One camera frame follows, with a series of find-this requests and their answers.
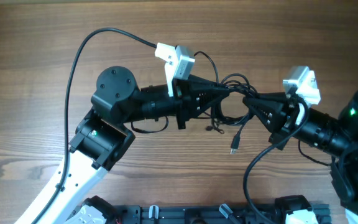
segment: brown tabletop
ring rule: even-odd
[[[358,2],[170,1],[0,6],[0,223],[15,222],[52,176],[63,157],[64,95],[71,63],[82,40],[100,27],[117,27],[146,40],[207,52],[220,77],[242,73],[261,93],[283,91],[293,65],[316,72],[322,100],[317,110],[336,117],[358,89]],[[140,87],[165,83],[164,62],[154,50],[119,34],[94,37],[85,47],[71,89],[69,129],[91,107],[98,75],[113,65],[132,71]],[[197,57],[192,74],[214,80],[212,66]],[[240,116],[241,96],[224,100],[225,114]],[[141,121],[158,129],[163,121]],[[175,118],[158,134],[136,140],[91,192],[113,205],[219,205],[243,203],[247,164],[269,143],[257,119],[242,132],[236,155],[225,134],[205,131],[208,120],[177,130]],[[325,162],[328,155],[306,145]],[[300,155],[292,139],[254,168],[249,181],[255,202],[303,194],[329,203],[334,223],[344,209],[329,169]]]

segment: cable plug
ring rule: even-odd
[[[231,150],[230,150],[230,154],[235,154],[237,152],[237,149],[239,148],[240,145],[240,137],[241,132],[237,132],[237,134],[233,137],[233,141],[231,142]]]

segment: wooden surface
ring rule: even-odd
[[[151,42],[204,50],[221,78],[243,73],[260,92],[283,91],[292,65],[316,72],[322,100],[315,108],[337,116],[358,89],[358,2],[138,2],[0,6],[0,223],[16,221],[47,183],[63,156],[63,102],[77,48],[91,31],[118,27]],[[140,87],[164,84],[163,62],[154,50],[118,34],[100,34],[81,55],[71,89],[70,134],[91,107],[98,75],[113,65],[129,68]],[[197,58],[193,74],[214,79]],[[224,101],[224,112],[246,112],[241,97]],[[229,155],[238,128],[207,132],[207,120],[177,130],[174,118],[162,133],[137,138],[88,196],[119,205],[219,205],[243,203],[247,164],[269,144],[256,119]],[[157,129],[153,121],[137,123]],[[305,153],[322,161],[327,155]],[[296,141],[273,151],[249,181],[256,202],[303,194],[329,203],[334,223],[344,209],[329,169],[301,157]]]

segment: wooden table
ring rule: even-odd
[[[75,52],[91,31],[117,27],[151,42],[204,50],[221,78],[243,73],[259,92],[283,91],[292,65],[315,72],[322,100],[317,110],[337,116],[358,89],[358,2],[185,1],[0,6],[0,223],[15,222],[38,195],[63,156],[63,102]],[[140,87],[165,82],[154,50],[119,34],[100,34],[81,55],[71,89],[70,137],[90,109],[98,75],[113,65],[129,68]],[[193,74],[214,80],[197,58]],[[241,96],[224,101],[235,116],[247,109]],[[158,134],[137,134],[125,156],[88,196],[114,205],[219,205],[243,203],[242,176],[265,147],[269,133],[257,119],[229,154],[238,127],[205,131],[207,120],[177,130],[174,118]],[[138,122],[157,129],[162,123]],[[305,153],[329,161],[303,145]],[[251,173],[256,202],[303,194],[329,203],[334,223],[344,209],[329,169],[302,157],[292,139]]]

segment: robotic arm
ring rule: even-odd
[[[243,122],[241,129],[246,123],[244,119],[256,116],[272,133],[269,142],[284,142],[277,145],[283,150],[286,138],[298,128],[293,137],[333,157],[332,183],[341,205],[358,216],[358,92],[339,119],[335,119],[309,108],[320,98],[314,73],[308,67],[291,70],[289,79],[283,82],[284,93],[259,94],[246,78],[247,83],[237,85],[236,82],[211,82],[190,75],[195,60],[186,47],[163,44],[155,47],[155,55],[166,61],[167,84],[139,89],[127,68],[115,66],[103,71],[91,98],[93,107],[70,141],[70,157],[66,158],[68,172],[63,187],[59,185],[59,179],[65,160],[16,223],[30,223],[36,219],[56,189],[58,195],[35,223],[64,223],[85,194],[132,144],[135,136],[124,123],[176,116],[178,128],[185,129],[187,121],[197,118],[208,108],[212,108],[213,119],[227,119],[221,113],[220,102],[235,91],[244,94],[243,103],[249,108],[249,113],[240,119]]]

